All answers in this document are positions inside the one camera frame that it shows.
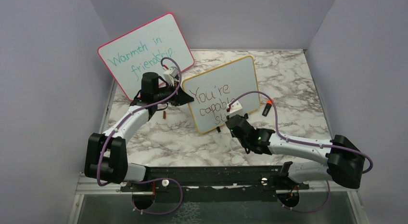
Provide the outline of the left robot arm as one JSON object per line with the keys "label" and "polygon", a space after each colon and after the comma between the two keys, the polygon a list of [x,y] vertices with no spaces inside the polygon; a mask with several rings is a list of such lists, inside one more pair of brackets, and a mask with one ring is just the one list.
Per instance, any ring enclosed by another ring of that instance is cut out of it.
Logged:
{"label": "left robot arm", "polygon": [[155,72],[142,75],[141,89],[130,103],[126,114],[103,133],[93,133],[88,139],[84,174],[100,186],[133,181],[143,191],[151,186],[148,168],[129,163],[127,143],[138,129],[158,111],[159,104],[181,106],[194,101],[180,86],[180,74],[169,69],[159,76]]}

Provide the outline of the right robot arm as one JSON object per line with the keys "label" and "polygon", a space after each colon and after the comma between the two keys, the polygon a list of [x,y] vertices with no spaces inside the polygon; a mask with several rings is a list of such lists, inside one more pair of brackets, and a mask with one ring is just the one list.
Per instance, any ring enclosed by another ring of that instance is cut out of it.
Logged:
{"label": "right robot arm", "polygon": [[279,135],[271,129],[256,129],[243,116],[228,117],[226,126],[246,153],[287,155],[307,159],[306,163],[291,164],[278,175],[278,184],[285,189],[306,181],[334,181],[338,185],[358,189],[365,158],[346,137],[312,140]]}

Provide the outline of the yellow framed whiteboard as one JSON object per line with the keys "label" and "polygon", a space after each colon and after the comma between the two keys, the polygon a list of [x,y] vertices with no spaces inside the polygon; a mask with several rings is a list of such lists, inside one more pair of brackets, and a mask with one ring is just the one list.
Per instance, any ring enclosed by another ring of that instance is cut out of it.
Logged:
{"label": "yellow framed whiteboard", "polygon": [[254,58],[250,55],[185,79],[181,86],[194,98],[189,109],[199,134],[224,125],[228,105],[242,94],[239,102],[244,113],[261,106],[260,96],[249,94],[258,90]]}

